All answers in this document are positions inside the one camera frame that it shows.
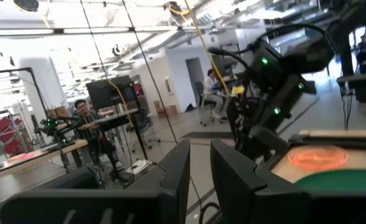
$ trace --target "yellow cable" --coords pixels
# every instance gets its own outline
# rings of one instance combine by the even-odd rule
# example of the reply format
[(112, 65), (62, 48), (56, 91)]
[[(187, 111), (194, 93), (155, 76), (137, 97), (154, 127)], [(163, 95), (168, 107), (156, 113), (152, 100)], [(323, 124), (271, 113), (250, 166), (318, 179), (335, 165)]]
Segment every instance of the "yellow cable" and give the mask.
[(173, 13), (184, 16), (187, 15), (188, 13), (190, 13), (189, 10), (185, 10), (185, 11), (177, 11), (175, 9), (172, 8), (172, 6), (169, 6), (169, 10), (171, 10)]
[[(131, 120), (130, 113), (129, 113), (128, 105), (126, 104), (125, 98), (123, 98), (123, 95), (122, 95), (122, 93), (121, 93), (120, 89), (119, 89), (119, 88), (118, 88), (118, 86), (116, 86), (114, 83), (112, 83), (112, 82), (110, 82), (110, 81), (108, 81), (108, 80), (107, 80), (107, 82), (108, 82), (112, 87), (114, 87), (114, 88), (116, 89), (116, 91), (118, 92), (118, 95), (120, 96), (120, 98), (121, 98), (121, 100), (122, 100), (122, 104), (123, 104), (123, 106), (125, 107), (126, 114), (128, 115), (129, 124), (130, 124), (132, 127), (134, 127), (133, 122), (132, 122), (132, 120)], [(138, 136), (138, 134), (137, 134), (136, 132), (134, 132), (134, 133), (135, 133), (135, 135), (136, 135), (136, 140), (137, 140), (137, 141), (138, 141), (138, 143), (139, 143), (139, 136)], [(140, 145), (141, 152), (143, 153), (143, 155), (145, 155), (145, 153), (144, 153), (144, 149), (143, 149), (142, 145), (141, 145), (141, 144), (139, 144), (139, 145)]]
[(221, 75), (221, 74), (220, 74), (220, 72), (219, 72), (219, 69), (216, 67), (216, 64), (215, 64), (215, 62), (214, 62), (214, 60), (213, 60), (212, 56), (210, 55), (210, 53), (209, 53), (209, 52), (208, 52), (208, 50), (207, 50), (207, 44), (205, 43), (205, 40), (204, 40), (204, 38), (202, 37), (201, 30), (198, 28), (198, 25), (197, 25), (197, 23), (196, 23), (196, 21), (195, 21), (195, 17), (194, 17), (194, 15), (193, 15), (193, 12), (192, 12), (192, 10), (191, 10), (190, 6), (189, 6), (189, 3), (187, 2), (187, 0), (184, 0), (184, 2), (185, 2), (186, 6), (187, 6), (187, 8), (188, 8), (188, 11), (189, 11), (190, 17), (191, 17), (191, 19), (193, 20), (193, 24), (194, 24), (195, 29), (196, 29), (196, 31), (197, 31), (197, 35), (200, 37), (200, 40), (201, 40), (201, 42), (202, 42), (202, 46), (204, 47), (205, 52), (207, 53), (208, 58), (209, 58), (209, 60), (210, 60), (210, 63), (212, 64), (213, 70), (214, 70), (214, 71), (216, 71), (216, 74), (218, 75), (219, 80), (220, 80), (220, 82), (222, 83), (222, 85), (223, 85), (223, 87), (224, 87), (224, 89), (225, 89), (225, 91), (226, 91), (226, 93), (227, 93), (227, 96), (230, 96), (230, 92), (229, 92), (229, 90), (228, 90), (228, 88), (227, 88), (227, 86), (226, 86), (225, 80), (223, 79), (222, 75)]
[(183, 18), (184, 22), (187, 22), (187, 19), (185, 19), (183, 15), (181, 15), (181, 17)]
[(47, 22), (47, 19), (45, 18), (45, 16), (40, 15), (40, 17), (42, 18), (43, 22), (45, 23), (45, 26), (46, 26), (48, 29), (50, 29), (50, 25), (49, 25), (49, 23)]

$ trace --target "man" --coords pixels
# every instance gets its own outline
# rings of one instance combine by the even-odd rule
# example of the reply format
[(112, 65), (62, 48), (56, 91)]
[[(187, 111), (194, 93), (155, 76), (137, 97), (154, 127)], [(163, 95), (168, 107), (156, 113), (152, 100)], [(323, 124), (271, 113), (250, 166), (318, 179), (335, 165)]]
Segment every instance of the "man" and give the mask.
[(222, 116), (226, 112), (228, 100), (224, 99), (218, 90), (214, 90), (214, 85), (219, 82), (213, 69), (208, 70), (208, 77), (204, 80), (204, 100), (215, 102), (215, 109), (212, 111), (212, 116), (216, 119), (227, 119)]
[(96, 120), (100, 119), (100, 115), (96, 112), (91, 112), (85, 100), (77, 100), (74, 106), (78, 111), (77, 116), (80, 118), (82, 124), (77, 128), (77, 133), (82, 139), (88, 141), (91, 161), (94, 165), (98, 165), (100, 163), (100, 152), (105, 152), (113, 166), (113, 172), (122, 170), (122, 163), (118, 161), (118, 158), (114, 157), (115, 152), (112, 143), (107, 141), (104, 134), (98, 128)]

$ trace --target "black frame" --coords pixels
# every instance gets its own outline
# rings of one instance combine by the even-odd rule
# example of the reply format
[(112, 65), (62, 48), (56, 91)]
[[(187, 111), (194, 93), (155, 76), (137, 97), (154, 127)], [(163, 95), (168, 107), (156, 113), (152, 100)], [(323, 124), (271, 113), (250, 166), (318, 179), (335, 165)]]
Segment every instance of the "black frame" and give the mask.
[[(280, 162), (280, 160), (293, 148), (297, 146), (305, 145), (334, 145), (342, 147), (344, 149), (351, 147), (361, 147), (366, 150), (366, 137), (356, 136), (311, 136), (308, 134), (294, 134), (288, 139), (288, 149), (282, 153), (273, 156), (268, 162), (263, 165), (263, 168), (267, 170), (273, 170)], [(219, 223), (218, 221), (222, 218), (222, 211), (218, 210), (212, 215), (206, 224)]]

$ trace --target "computer monitor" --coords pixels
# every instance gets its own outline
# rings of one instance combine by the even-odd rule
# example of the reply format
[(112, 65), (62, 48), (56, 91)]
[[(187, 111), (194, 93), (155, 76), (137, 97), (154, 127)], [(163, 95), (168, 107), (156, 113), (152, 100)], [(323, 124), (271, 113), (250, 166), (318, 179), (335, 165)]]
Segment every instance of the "computer monitor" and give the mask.
[[(125, 101), (135, 100), (134, 89), (130, 86), (131, 79), (129, 76), (112, 78), (109, 82), (112, 82), (112, 84), (119, 88)], [(95, 110), (122, 103), (118, 91), (109, 82), (106, 80), (98, 80), (86, 84)]]
[(213, 62), (215, 63), (220, 75), (222, 77), (232, 77), (234, 75), (233, 68), (237, 65), (237, 61), (230, 58), (214, 57)]

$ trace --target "ceiling light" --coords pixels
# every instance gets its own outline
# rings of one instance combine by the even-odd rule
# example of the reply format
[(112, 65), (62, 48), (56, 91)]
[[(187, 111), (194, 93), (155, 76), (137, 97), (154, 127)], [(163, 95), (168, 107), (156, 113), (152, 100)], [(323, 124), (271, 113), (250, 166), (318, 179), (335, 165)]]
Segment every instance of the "ceiling light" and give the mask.
[(129, 32), (129, 27), (94, 27), (91, 28), (78, 28), (78, 29), (64, 29), (64, 34), (90, 34), (92, 31), (94, 34), (107, 34), (107, 33), (125, 33)]
[(48, 35), (53, 34), (51, 29), (0, 29), (0, 37), (12, 35)]

